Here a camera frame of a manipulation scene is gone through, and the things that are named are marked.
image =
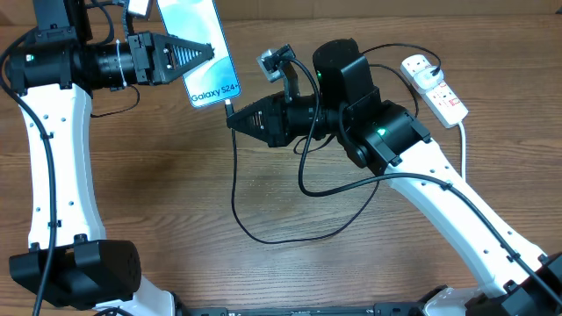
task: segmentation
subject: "wall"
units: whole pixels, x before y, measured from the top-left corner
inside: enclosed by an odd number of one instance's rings
[[[215,0],[223,20],[552,14],[562,0]],[[111,7],[114,22],[120,8]],[[92,24],[105,23],[90,10]],[[160,20],[156,7],[151,20]],[[32,0],[2,0],[0,25],[34,25]]]

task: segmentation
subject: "smartphone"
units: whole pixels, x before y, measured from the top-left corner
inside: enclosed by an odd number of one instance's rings
[[[211,60],[184,75],[191,105],[198,108],[238,97],[240,81],[214,1],[158,0],[158,9],[168,35],[213,47]]]

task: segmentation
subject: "power outlet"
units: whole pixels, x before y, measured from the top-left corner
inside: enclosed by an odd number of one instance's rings
[[[431,111],[445,127],[451,128],[466,117],[468,109],[444,81],[442,70],[435,76],[428,75],[435,68],[422,54],[410,56],[400,65],[404,76],[412,83]]]

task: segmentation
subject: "wooden tabletop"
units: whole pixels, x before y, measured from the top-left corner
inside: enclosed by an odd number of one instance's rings
[[[0,28],[0,47],[26,29]],[[159,23],[136,29],[163,32]],[[98,38],[105,32],[106,26],[94,27]],[[447,82],[470,110],[468,182],[531,242],[550,254],[562,250],[562,17],[227,22],[225,32],[243,90],[238,108],[282,89],[256,65],[266,48],[290,43],[310,68],[314,50],[340,38],[354,38],[365,49],[407,42],[438,53]],[[418,53],[386,48],[368,58],[398,68]],[[373,69],[372,76],[384,99],[413,108],[393,74]],[[301,89],[311,92],[304,80]],[[252,241],[230,210],[233,156],[222,105],[193,109],[180,82],[139,90],[133,111],[91,121],[97,206],[108,238],[134,242],[143,273],[188,306],[370,305],[417,299],[440,284],[474,285],[453,248],[386,184],[334,238],[278,246]],[[131,91],[96,91],[94,112],[133,101]],[[424,103],[420,120],[457,166],[458,129],[444,129]],[[238,146],[238,211],[265,240],[335,230],[372,190],[305,197],[291,147],[267,148],[244,135]],[[26,252],[31,171],[22,115],[6,95],[0,98],[0,150],[0,315],[27,315],[34,295],[11,280],[8,257]],[[310,154],[306,184],[321,190],[369,175],[334,143]]]

